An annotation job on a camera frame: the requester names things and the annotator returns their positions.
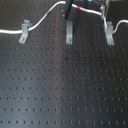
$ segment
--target cable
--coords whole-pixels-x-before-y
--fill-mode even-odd
[[[113,31],[113,34],[116,33],[116,31],[117,31],[117,29],[118,29],[118,26],[119,26],[121,23],[127,23],[127,24],[128,24],[128,20],[120,20],[120,21],[117,23],[116,28],[115,28],[115,30]]]
[[[39,20],[39,22],[37,24],[35,24],[34,26],[30,27],[28,29],[28,31],[32,31],[34,30],[36,27],[38,27],[40,25],[40,23],[46,18],[46,16],[50,13],[50,11],[52,11],[57,5],[59,4],[65,4],[66,2],[65,1],[59,1],[57,3],[55,3],[49,10],[48,12]],[[85,8],[82,8],[82,7],[79,7],[75,4],[72,4],[72,7],[74,8],[77,8],[77,9],[80,9],[84,12],[88,12],[88,13],[93,13],[93,14],[96,14],[96,15],[99,15],[101,16],[101,13],[100,12],[97,12],[97,11],[94,11],[94,10],[89,10],[89,9],[85,9]],[[4,34],[21,34],[22,33],[22,30],[16,30],[16,31],[11,31],[11,30],[0,30],[0,33],[4,33]]]

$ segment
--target metal bracket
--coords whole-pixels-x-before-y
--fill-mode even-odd
[[[108,45],[114,45],[114,40],[113,40],[113,25],[112,22],[107,22],[107,28],[104,25],[104,31],[107,39],[107,44]]]
[[[30,21],[24,20],[22,24],[22,35],[20,37],[19,43],[25,44],[27,37],[28,37],[28,28],[30,27]]]
[[[66,44],[72,45],[72,42],[73,42],[73,22],[67,21]]]

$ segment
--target screw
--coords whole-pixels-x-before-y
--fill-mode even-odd
[[[68,38],[68,42],[71,42],[71,38]]]
[[[21,41],[24,41],[24,38],[21,38]]]
[[[112,39],[110,39],[110,40],[109,40],[109,42],[110,42],[110,43],[113,43],[113,40],[112,40]]]

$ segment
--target white cable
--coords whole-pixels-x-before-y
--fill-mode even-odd
[[[49,11],[52,11],[57,5],[59,4],[65,4],[66,2],[65,1],[59,1],[57,3],[55,3],[50,9]],[[72,7],[74,8],[77,8],[77,5],[75,4],[72,4]],[[85,9],[85,8],[82,8],[80,7],[80,10],[84,11],[84,12],[88,12],[88,13],[93,13],[93,14],[96,14],[96,15],[101,15],[100,12],[97,12],[97,11],[94,11],[94,10],[89,10],[89,9]],[[36,27],[39,26],[39,24],[46,18],[47,16],[47,13],[40,19],[40,21],[32,26],[31,28],[28,29],[28,31],[32,31],[34,30]],[[22,33],[22,30],[17,30],[17,31],[11,31],[11,30],[0,30],[0,33],[4,33],[4,34],[21,34]]]
[[[116,28],[115,30],[113,31],[113,34],[116,33],[117,29],[118,29],[118,26],[121,24],[121,23],[127,23],[128,24],[128,20],[120,20],[117,25],[116,25]]]
[[[85,9],[85,8],[82,8],[82,7],[80,7],[80,10],[82,10],[84,12],[93,13],[93,14],[101,16],[100,12],[97,12],[97,11],[94,11],[94,10],[89,10],[89,9]]]

